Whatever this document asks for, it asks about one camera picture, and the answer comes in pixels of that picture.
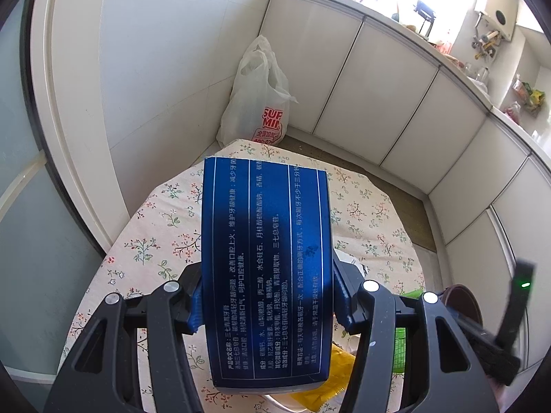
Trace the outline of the green yellow snack bags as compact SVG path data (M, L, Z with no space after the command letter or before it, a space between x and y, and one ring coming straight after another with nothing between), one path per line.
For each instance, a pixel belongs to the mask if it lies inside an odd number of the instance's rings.
M533 88L528 82L522 81L520 74L516 74L512 89L528 112L538 113L541 110L545 102L545 92Z

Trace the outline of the instant noodle bowl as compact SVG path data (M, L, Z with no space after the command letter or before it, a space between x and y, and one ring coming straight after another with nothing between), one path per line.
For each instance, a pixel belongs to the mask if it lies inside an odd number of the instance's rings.
M273 407L276 412L288 413L304 413L309 412L309 409L298 403L288 393L280 394L263 394L261 396L270 407Z

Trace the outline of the white water heater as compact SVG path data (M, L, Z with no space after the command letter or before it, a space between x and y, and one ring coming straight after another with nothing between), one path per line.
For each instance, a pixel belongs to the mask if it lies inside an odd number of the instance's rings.
M518 0L484 0L482 11L495 24L501 36L511 41L517 22Z

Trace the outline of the sliding glass door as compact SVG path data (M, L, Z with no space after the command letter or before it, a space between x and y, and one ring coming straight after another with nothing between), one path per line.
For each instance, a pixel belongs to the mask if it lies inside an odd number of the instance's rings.
M20 190L1 219L1 363L21 371L16 387L41 405L103 255L40 137L25 58L30 2L20 0L1 29L1 192Z

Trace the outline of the blue toothpaste box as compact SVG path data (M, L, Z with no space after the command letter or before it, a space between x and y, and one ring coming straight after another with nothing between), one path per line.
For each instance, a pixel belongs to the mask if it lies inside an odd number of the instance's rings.
M275 392L323 383L333 323L326 173L213 157L202 189L202 318L214 385Z

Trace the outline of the green snack packet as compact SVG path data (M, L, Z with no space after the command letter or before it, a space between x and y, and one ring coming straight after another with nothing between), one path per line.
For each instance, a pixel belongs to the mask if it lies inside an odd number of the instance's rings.
M418 299L424 292L423 288L418 288L409 293L403 293L403 296L412 299ZM406 354L406 329L397 328L395 333L395 346L394 346L394 360L393 369L394 374L403 374L405 368L405 354Z

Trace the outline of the brown floor mat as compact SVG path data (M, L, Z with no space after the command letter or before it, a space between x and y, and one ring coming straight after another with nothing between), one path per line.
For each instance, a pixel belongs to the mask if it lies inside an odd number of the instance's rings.
M428 251L437 252L432 228L429 225L429 218L420 197L396 187L395 184L383 180L355 163L336 157L315 146L310 146L296 138L286 136L278 146L311 159L320 159L349 171L358 172L367 176L377 188L385 192L391 198L391 202L402 220L405 231L408 233L413 244Z

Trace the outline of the yellow snack wrapper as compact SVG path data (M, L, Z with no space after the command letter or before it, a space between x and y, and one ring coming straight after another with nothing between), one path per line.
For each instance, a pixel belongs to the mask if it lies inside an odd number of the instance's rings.
M306 409L318 412L325 403L346 390L354 363L355 357L352 354L332 344L330 373L327 380L315 389L295 392L290 397Z

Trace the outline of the white plastic shopping bag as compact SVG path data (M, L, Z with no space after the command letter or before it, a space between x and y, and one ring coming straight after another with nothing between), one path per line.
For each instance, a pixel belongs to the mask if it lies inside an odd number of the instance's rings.
M221 146L237 139L277 145L287 132L290 105L296 101L268 39L257 36L239 63L217 141Z

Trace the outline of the floral tablecloth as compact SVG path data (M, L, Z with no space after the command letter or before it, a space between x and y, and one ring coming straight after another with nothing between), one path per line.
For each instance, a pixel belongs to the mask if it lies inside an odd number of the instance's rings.
M389 196L374 178L310 158L280 146L237 140L222 157L260 159L323 170L331 191L333 247L344 258L397 294L425 287L421 265ZM198 163L160 184L137 209L93 277L69 329L69 350L104 297L146 295L177 279L186 265L201 258L202 172Z

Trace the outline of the brown trash bin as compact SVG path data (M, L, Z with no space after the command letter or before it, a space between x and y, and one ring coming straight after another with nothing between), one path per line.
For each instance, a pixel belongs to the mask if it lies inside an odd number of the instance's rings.
M440 300L447 307L459 312L463 317L482 326L483 317L479 304L472 291L462 284L453 284L446 287L439 294Z

